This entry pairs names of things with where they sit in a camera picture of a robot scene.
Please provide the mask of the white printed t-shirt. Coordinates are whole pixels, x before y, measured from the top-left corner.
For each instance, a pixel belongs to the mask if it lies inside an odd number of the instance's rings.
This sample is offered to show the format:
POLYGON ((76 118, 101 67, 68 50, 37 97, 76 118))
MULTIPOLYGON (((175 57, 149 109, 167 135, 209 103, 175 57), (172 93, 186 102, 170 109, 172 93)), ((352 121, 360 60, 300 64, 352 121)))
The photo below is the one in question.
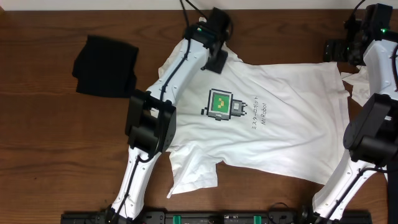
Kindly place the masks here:
POLYGON ((348 92, 337 64, 250 65, 229 52, 177 103, 170 195, 216 187, 216 165, 325 184, 344 152, 348 92))

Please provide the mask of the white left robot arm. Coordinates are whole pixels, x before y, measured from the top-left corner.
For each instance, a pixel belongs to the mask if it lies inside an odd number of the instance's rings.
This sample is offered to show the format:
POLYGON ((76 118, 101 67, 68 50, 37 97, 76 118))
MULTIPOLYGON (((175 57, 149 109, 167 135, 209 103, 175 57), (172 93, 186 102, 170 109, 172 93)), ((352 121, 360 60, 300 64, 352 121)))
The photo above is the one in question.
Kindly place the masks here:
POLYGON ((180 52, 164 74, 146 91, 131 96, 125 128, 129 163, 118 196, 106 212, 107 223, 132 223, 140 215, 154 165, 175 136, 175 105, 198 71, 221 73, 228 56, 222 46, 228 39, 228 26, 199 22, 188 27, 180 52))

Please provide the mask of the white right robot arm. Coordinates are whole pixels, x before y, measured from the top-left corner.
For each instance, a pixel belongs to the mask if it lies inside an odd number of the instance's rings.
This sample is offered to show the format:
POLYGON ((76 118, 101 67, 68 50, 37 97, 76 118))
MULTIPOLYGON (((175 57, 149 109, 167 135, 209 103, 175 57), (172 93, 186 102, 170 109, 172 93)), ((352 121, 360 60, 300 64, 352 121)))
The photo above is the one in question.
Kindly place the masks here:
POLYGON ((368 215, 345 212, 375 173, 387 175, 388 222, 397 223, 397 33, 380 28, 364 52, 370 98, 343 135, 345 152, 312 199, 307 223, 364 223, 368 215))

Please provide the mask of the white crumpled garment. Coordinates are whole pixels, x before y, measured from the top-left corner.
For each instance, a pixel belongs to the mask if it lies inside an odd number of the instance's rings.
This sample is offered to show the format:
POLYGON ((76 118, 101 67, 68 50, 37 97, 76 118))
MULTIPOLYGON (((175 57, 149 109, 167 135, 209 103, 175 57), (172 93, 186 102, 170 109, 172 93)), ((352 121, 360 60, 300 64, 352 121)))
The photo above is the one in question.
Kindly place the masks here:
POLYGON ((353 89, 351 92, 352 99, 357 102, 360 106, 364 106, 370 98, 370 86, 369 86, 369 74, 367 66, 358 65, 358 73, 341 73, 341 79, 352 85, 353 89))

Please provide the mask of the black folded cloth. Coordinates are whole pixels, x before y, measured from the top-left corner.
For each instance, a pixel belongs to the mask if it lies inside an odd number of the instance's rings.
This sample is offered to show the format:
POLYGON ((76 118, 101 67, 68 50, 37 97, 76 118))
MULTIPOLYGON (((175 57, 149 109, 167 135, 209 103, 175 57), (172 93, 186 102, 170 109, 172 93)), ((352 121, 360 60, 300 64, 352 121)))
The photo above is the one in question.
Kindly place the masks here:
POLYGON ((134 67, 139 49, 108 37, 89 35, 73 64, 78 80, 76 92, 107 97, 129 98, 136 89, 134 67))

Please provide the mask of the dark navy striped garment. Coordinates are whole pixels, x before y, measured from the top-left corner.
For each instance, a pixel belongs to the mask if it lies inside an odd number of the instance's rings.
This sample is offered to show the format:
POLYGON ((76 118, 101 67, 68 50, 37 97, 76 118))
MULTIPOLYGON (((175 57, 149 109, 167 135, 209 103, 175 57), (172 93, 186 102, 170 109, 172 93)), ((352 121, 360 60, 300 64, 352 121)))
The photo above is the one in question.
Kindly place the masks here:
POLYGON ((397 163, 387 166, 388 224, 398 224, 397 163))

